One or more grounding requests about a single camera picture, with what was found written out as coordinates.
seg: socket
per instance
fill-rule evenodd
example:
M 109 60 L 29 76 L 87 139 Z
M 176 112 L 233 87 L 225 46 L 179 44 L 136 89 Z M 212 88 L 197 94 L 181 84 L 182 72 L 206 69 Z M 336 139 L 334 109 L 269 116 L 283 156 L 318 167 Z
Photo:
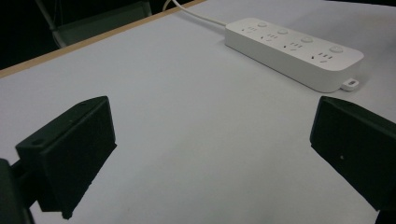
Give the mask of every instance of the socket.
M 226 25 L 225 45 L 320 92 L 353 91 L 364 55 L 355 49 L 247 18 Z

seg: white power strip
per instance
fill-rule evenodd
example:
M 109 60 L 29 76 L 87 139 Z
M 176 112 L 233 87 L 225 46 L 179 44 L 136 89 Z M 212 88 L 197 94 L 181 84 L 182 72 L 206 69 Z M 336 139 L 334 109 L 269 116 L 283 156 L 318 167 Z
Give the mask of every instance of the white power strip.
M 353 91 L 363 54 L 257 19 L 226 25 L 225 44 L 315 91 Z

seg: dark background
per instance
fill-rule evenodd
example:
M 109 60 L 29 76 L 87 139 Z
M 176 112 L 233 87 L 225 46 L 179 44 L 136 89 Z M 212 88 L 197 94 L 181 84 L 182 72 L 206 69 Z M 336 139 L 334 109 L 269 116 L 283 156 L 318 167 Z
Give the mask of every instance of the dark background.
M 191 0 L 178 0 L 180 4 Z M 63 0 L 64 23 L 78 21 L 118 7 L 134 0 Z M 150 0 L 153 14 L 161 12 L 165 0 Z M 55 15 L 55 0 L 43 0 L 49 14 Z M 22 63 L 58 49 L 52 33 L 35 0 L 0 1 L 0 69 Z M 58 16 L 55 23 L 61 22 Z

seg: power strip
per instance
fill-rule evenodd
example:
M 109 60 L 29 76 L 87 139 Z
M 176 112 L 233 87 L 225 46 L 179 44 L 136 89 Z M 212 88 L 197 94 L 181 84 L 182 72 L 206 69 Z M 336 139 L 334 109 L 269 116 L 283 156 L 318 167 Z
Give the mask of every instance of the power strip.
M 353 91 L 364 55 L 355 49 L 248 18 L 226 25 L 225 44 L 320 92 Z

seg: white cable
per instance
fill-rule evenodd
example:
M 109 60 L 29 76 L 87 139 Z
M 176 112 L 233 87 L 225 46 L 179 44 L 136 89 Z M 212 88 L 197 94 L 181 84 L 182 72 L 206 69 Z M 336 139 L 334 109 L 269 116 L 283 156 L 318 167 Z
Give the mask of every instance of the white cable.
M 172 2 L 175 3 L 175 5 L 176 5 L 177 7 L 179 7 L 181 10 L 183 10 L 183 11 L 189 13 L 190 15 L 192 15 L 192 16 L 194 16 L 194 17 L 198 17 L 198 18 L 201 19 L 201 20 L 210 21 L 210 22 L 213 22 L 213 23 L 218 24 L 218 25 L 221 25 L 221 26 L 226 26 L 226 25 L 227 25 L 227 23 L 225 23 L 225 22 L 222 22 L 222 21 L 215 21 L 215 20 L 210 19 L 210 18 L 208 18 L 208 17 L 204 17 L 204 16 L 198 15 L 198 14 L 196 14 L 196 13 L 194 13 L 194 12 L 191 12 L 191 11 L 187 10 L 186 8 L 184 8 L 183 6 L 181 6 L 176 0 L 172 0 Z
M 166 8 L 168 7 L 169 3 L 171 3 L 172 0 L 166 0 L 165 4 L 163 4 L 163 11 L 166 11 Z

